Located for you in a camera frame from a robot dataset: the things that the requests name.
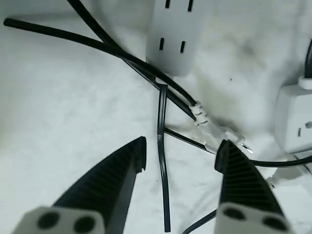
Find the white power strip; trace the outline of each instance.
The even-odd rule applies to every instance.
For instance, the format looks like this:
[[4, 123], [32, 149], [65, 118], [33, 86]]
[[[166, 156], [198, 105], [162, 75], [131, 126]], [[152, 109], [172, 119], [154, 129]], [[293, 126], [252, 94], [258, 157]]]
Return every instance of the white power strip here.
[[187, 75], [207, 12], [206, 0], [155, 0], [146, 60], [171, 76]]

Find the white plug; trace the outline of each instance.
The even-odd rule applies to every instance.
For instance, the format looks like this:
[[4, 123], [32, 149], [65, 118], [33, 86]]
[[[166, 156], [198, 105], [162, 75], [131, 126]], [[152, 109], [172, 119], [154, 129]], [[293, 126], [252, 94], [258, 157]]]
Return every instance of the white plug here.
[[275, 138], [286, 153], [312, 149], [312, 78], [280, 90], [275, 115]]
[[253, 151], [245, 145], [245, 138], [242, 134], [234, 132], [227, 127], [221, 127], [214, 120], [212, 120], [200, 102], [196, 102], [195, 106], [190, 106], [193, 115], [196, 117], [195, 125], [201, 131], [203, 138], [206, 141], [205, 147], [209, 152], [217, 152], [223, 140], [230, 140], [237, 146], [242, 146], [253, 153]]
[[147, 62], [171, 76], [187, 75], [207, 7], [206, 0], [155, 0], [147, 39]]

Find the black wire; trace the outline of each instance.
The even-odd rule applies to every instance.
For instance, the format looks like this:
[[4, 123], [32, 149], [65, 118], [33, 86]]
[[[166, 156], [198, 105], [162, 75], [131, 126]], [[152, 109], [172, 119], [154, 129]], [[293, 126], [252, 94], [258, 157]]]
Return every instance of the black wire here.
[[47, 26], [42, 26], [38, 24], [28, 23], [16, 19], [9, 19], [6, 18], [3, 23], [5, 26], [18, 28], [26, 31], [36, 32], [44, 35], [49, 35], [57, 38], [67, 39], [71, 40], [80, 44], [84, 44], [96, 49], [99, 49], [103, 52], [106, 52], [108, 54], [114, 55], [120, 59], [126, 60], [130, 62], [131, 64], [135, 64], [141, 69], [145, 70], [148, 74], [151, 76], [155, 76], [163, 80], [165, 83], [170, 85], [172, 88], [177, 90], [182, 96], [184, 96], [191, 105], [195, 105], [195, 100], [177, 83], [175, 83], [172, 79], [170, 79], [167, 75], [163, 74], [160, 70], [153, 67], [152, 65], [136, 58], [135, 56], [132, 56], [128, 54], [127, 52], [118, 49], [115, 46], [105, 45], [102, 42], [99, 42], [97, 40], [78, 35], [75, 33], [70, 33], [64, 30], [51, 28]]
[[210, 220], [212, 220], [213, 218], [215, 218], [216, 216], [216, 210], [212, 211], [210, 214], [206, 215], [205, 217], [203, 217], [202, 219], [200, 219], [199, 221], [197, 221], [196, 223], [192, 224], [190, 227], [188, 227], [182, 234], [189, 234], [192, 231], [194, 231], [195, 229], [201, 227], [202, 225], [204, 225], [205, 223], [209, 222]]
[[305, 165], [308, 163], [312, 163], [312, 156], [293, 160], [293, 161], [287, 161], [287, 162], [264, 162], [264, 161], [257, 161], [257, 160], [250, 160], [255, 166], [258, 167], [296, 167]]
[[187, 138], [187, 137], [185, 137], [185, 136], [182, 136], [181, 134], [176, 133], [176, 132], [172, 131], [172, 130], [169, 129], [169, 128], [165, 128], [165, 133], [168, 134], [168, 135], [170, 135], [170, 136], [172, 136], [172, 137], [175, 137], [175, 138], [177, 138], [177, 139], [179, 139], [179, 140], [182, 140], [182, 141], [184, 141], [184, 142], [186, 142], [186, 143], [189, 143], [189, 144], [191, 144], [191, 145], [193, 145], [193, 146], [195, 146], [195, 147], [197, 147], [197, 148], [199, 148], [199, 149], [201, 149], [201, 150], [204, 150], [204, 151], [209, 152], [209, 151], [206, 149], [205, 145], [200, 144], [200, 143], [198, 143], [198, 142], [196, 142], [196, 141], [194, 141], [194, 140], [192, 140], [192, 139], [189, 139], [189, 138]]
[[[179, 139], [182, 140], [186, 143], [189, 143], [193, 146], [196, 146], [202, 150], [207, 151], [205, 145], [200, 144], [192, 139], [189, 139], [185, 136], [180, 135], [179, 133], [176, 133], [168, 128], [165, 128], [165, 133]], [[304, 165], [304, 164], [308, 164], [308, 163], [312, 163], [312, 156], [303, 158], [303, 159], [298, 159], [298, 160], [293, 160], [293, 161], [286, 161], [286, 162], [265, 162], [265, 161], [257, 161], [257, 160], [251, 160], [250, 161], [257, 167], [296, 167], [296, 166], [300, 166], [300, 165]]]
[[312, 40], [307, 52], [306, 64], [305, 64], [305, 78], [312, 78]]
[[109, 34], [99, 25], [79, 0], [67, 0], [89, 28], [104, 42], [122, 49]]
[[159, 165], [160, 165], [161, 182], [162, 182], [162, 198], [163, 198], [163, 208], [164, 208], [165, 232], [169, 233], [171, 231], [169, 185], [168, 185], [168, 175], [167, 175], [165, 147], [164, 147], [164, 131], [165, 131], [165, 117], [166, 117], [166, 103], [167, 103], [168, 87], [166, 84], [160, 84], [159, 86], [160, 86], [160, 90], [159, 90], [158, 120], [157, 120], [157, 146], [158, 146], [158, 156], [159, 156]]

